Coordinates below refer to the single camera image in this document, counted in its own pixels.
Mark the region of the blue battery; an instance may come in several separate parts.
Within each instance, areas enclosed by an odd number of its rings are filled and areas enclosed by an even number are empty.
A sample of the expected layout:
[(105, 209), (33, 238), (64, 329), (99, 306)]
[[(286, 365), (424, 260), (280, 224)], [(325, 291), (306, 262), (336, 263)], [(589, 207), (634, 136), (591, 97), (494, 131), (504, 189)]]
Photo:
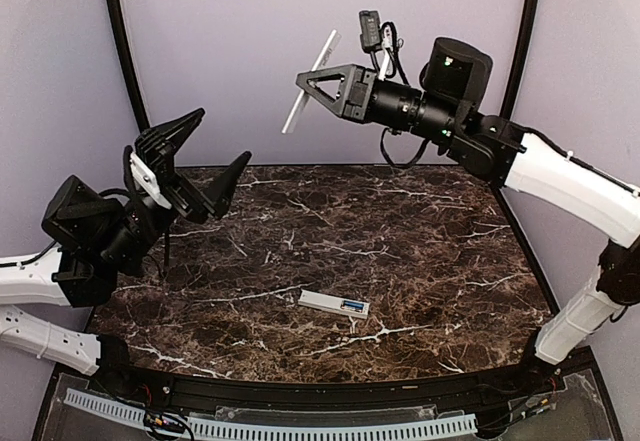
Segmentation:
[(365, 304), (352, 300), (343, 300), (341, 308), (344, 310), (350, 310), (353, 312), (363, 312), (365, 310)]

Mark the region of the white remote control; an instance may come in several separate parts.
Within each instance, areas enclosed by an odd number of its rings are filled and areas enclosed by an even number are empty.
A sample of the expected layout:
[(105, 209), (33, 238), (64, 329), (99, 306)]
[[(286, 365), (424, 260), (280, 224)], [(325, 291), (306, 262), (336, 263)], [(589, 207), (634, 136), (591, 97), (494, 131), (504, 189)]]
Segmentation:
[(303, 307), (312, 308), (336, 315), (343, 315), (347, 317), (354, 317), (356, 319), (367, 319), (369, 315), (370, 304), (363, 301), (352, 300), (365, 304), (365, 310), (363, 312), (353, 312), (350, 310), (344, 310), (341, 308), (343, 300), (351, 300), (347, 298), (326, 295), (308, 290), (302, 290), (298, 299), (298, 304)]

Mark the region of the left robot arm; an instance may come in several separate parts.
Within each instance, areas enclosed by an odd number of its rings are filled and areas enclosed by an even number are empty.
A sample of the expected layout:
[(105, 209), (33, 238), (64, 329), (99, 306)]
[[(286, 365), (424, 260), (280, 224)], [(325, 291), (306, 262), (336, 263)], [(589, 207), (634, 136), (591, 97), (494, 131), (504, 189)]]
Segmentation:
[(84, 308), (105, 304), (118, 277), (140, 277), (143, 261), (177, 218), (202, 224), (229, 211), (252, 157), (245, 151), (204, 190), (181, 175), (175, 156), (205, 115), (198, 108), (144, 130), (123, 150), (123, 187), (101, 192), (69, 176), (47, 205), (42, 230), (51, 243), (33, 255), (1, 261), (1, 341), (87, 376), (101, 371), (120, 397), (141, 388), (127, 343), (73, 331), (25, 311), (30, 304)]

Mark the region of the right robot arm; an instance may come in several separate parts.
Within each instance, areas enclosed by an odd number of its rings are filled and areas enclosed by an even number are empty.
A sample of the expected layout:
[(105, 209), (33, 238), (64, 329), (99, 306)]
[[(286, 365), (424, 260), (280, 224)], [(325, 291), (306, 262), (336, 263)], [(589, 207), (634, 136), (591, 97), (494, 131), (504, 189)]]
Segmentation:
[(481, 114), (491, 68), (491, 58), (475, 47), (439, 37), (417, 89), (355, 64), (300, 73), (296, 84), (343, 120), (420, 137), (477, 178), (546, 201), (607, 235), (585, 286), (543, 325), (511, 371), (511, 387), (530, 395), (547, 381), (550, 366), (608, 318), (638, 304), (639, 189), (533, 128)]

